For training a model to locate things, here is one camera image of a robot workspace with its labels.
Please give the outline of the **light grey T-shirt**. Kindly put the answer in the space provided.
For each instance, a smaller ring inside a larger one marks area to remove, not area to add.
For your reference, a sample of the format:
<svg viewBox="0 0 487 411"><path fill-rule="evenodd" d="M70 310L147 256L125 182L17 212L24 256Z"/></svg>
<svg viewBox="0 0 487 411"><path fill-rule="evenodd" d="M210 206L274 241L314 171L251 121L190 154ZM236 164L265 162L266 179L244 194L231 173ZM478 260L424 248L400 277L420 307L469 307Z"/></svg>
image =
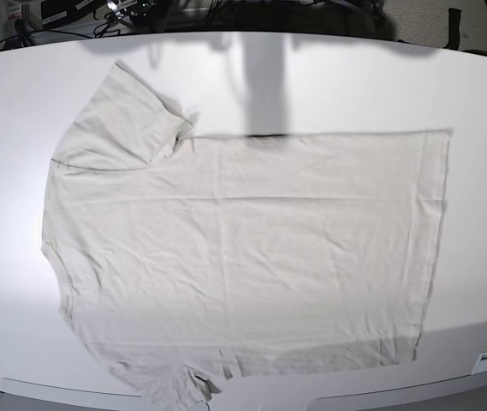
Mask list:
<svg viewBox="0 0 487 411"><path fill-rule="evenodd" d="M61 138L42 250L90 354L162 410L411 362L452 134L203 136L122 65Z"/></svg>

